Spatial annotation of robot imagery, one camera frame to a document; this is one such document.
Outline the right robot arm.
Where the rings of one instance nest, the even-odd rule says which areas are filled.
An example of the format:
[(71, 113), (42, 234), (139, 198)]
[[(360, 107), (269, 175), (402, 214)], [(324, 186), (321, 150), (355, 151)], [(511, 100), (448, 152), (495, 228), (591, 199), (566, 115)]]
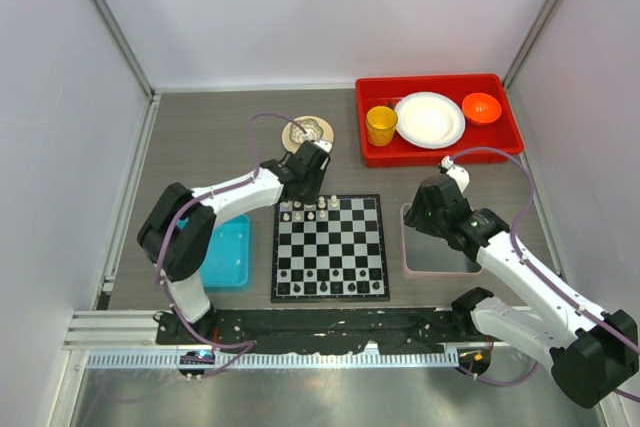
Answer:
[(639, 371), (638, 327), (623, 310), (607, 313), (546, 268), (493, 211), (470, 207), (467, 179), (423, 181), (405, 226), (443, 239), (491, 272), (530, 308), (524, 313), (484, 288), (456, 299), (451, 327), (465, 342), (481, 335), (534, 359), (575, 404), (591, 408)]

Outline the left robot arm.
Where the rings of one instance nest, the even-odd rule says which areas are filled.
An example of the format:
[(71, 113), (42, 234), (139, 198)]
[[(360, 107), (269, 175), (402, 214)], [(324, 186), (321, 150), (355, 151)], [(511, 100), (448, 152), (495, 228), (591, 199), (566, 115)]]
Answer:
[(294, 153), (261, 163), (236, 179), (197, 189), (177, 182), (165, 188), (137, 234), (190, 345), (212, 339), (214, 308), (201, 274), (214, 230), (242, 214), (281, 202), (311, 204), (330, 163), (332, 143), (307, 140)]

